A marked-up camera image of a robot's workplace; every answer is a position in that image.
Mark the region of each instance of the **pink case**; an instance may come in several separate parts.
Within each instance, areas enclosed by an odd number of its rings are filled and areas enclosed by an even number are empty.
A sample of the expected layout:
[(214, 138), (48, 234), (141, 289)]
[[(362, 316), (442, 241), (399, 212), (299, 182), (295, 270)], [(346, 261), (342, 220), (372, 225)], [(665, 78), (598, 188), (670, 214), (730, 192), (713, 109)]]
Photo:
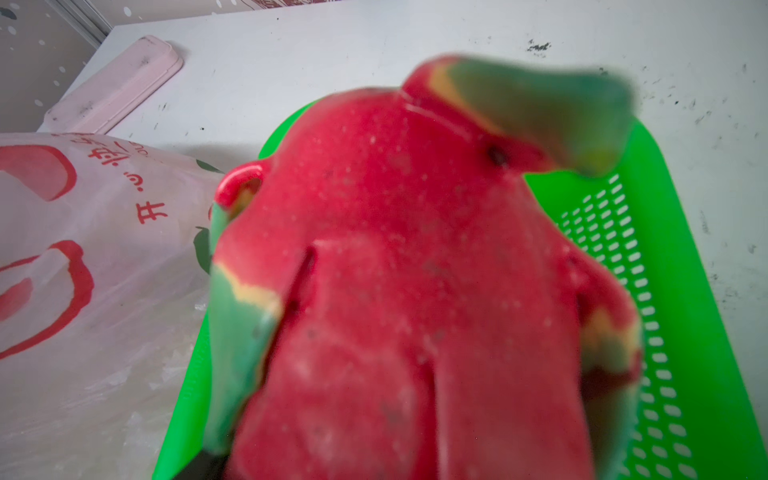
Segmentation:
[(170, 44), (147, 35), (62, 98), (43, 123), (51, 132), (105, 134), (146, 100), (184, 61)]

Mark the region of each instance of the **white table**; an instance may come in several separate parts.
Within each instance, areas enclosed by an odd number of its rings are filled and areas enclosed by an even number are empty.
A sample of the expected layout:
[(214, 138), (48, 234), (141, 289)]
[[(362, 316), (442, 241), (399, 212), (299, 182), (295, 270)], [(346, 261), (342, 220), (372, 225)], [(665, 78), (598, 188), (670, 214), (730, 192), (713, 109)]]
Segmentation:
[[(349, 0), (117, 27), (72, 88), (142, 35), (170, 41), (185, 66), (110, 134), (226, 170), (254, 159), (304, 104), (398, 84), (444, 51), (626, 74), (641, 90), (640, 118), (667, 159), (766, 438), (766, 22), (768, 4), (748, 0)], [(549, 48), (528, 51), (531, 41)]]

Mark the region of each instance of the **white plastic bag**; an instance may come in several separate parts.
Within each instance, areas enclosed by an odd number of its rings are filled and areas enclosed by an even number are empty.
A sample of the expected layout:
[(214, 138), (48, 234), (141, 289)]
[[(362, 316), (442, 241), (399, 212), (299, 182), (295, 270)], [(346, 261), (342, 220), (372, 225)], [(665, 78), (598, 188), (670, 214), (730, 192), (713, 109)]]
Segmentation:
[(0, 478), (151, 476), (204, 314), (211, 170), (0, 135)]

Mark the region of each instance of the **green basket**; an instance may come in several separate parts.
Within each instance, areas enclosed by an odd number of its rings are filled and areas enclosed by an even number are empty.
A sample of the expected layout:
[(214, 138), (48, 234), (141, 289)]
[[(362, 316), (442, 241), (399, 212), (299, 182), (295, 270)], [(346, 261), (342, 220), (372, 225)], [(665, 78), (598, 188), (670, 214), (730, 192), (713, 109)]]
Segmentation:
[[(309, 107), (264, 145), (270, 156)], [(754, 414), (664, 158), (640, 122), (603, 180), (528, 176), (547, 215), (618, 277), (643, 316), (641, 404), (620, 478), (768, 479)], [(207, 317), (168, 427), (154, 480), (200, 451), (210, 400)]]

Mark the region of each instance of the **pink box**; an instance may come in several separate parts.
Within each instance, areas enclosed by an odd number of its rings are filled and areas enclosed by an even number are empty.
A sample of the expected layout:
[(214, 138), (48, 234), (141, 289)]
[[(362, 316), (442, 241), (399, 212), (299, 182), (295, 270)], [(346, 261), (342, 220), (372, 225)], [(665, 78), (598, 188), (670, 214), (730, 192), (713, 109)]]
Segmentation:
[(43, 123), (54, 133), (105, 134), (146, 100), (184, 61), (170, 44), (147, 35), (61, 99)]

